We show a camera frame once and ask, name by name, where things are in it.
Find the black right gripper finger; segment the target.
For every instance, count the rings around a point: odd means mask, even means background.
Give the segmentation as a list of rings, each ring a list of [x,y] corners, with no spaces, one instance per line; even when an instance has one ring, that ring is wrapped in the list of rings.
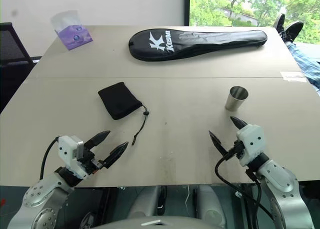
[[[215,146],[215,148],[218,150],[218,152],[222,155],[225,156],[228,151],[222,146],[221,141],[216,137],[216,135],[214,133],[212,133],[210,130],[208,131],[209,136],[212,140],[213,145]]]
[[[244,128],[245,126],[248,125],[245,121],[243,121],[242,119],[239,119],[236,116],[230,116],[230,119],[233,122],[233,124],[235,125],[235,127],[239,130],[241,130],[242,128]]]

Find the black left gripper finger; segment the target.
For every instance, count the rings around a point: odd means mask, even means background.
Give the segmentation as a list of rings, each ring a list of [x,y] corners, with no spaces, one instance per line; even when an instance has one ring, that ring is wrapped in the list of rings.
[[[84,147],[87,150],[91,150],[93,147],[98,146],[101,142],[103,142],[106,137],[110,134],[110,130],[99,132],[98,134],[94,135],[91,139],[84,143]]]
[[[103,160],[103,167],[105,168],[110,168],[121,156],[122,154],[125,152],[125,150],[128,147],[129,142],[126,141],[120,145],[118,145],[116,148],[114,148],[109,156]]]

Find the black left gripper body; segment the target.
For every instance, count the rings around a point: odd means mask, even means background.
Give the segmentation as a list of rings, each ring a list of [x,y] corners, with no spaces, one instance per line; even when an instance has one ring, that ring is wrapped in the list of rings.
[[[93,175],[111,161],[111,154],[108,155],[104,160],[96,159],[96,155],[93,152],[97,145],[85,145],[83,151],[83,158],[80,159],[81,165],[88,175]]]

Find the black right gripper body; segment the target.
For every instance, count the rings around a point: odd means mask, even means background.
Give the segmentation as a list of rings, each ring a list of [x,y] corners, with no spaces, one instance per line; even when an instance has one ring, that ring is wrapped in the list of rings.
[[[233,147],[227,151],[227,153],[223,156],[225,161],[228,161],[233,156],[241,156],[245,150],[245,146],[241,140],[237,140],[234,142]]]

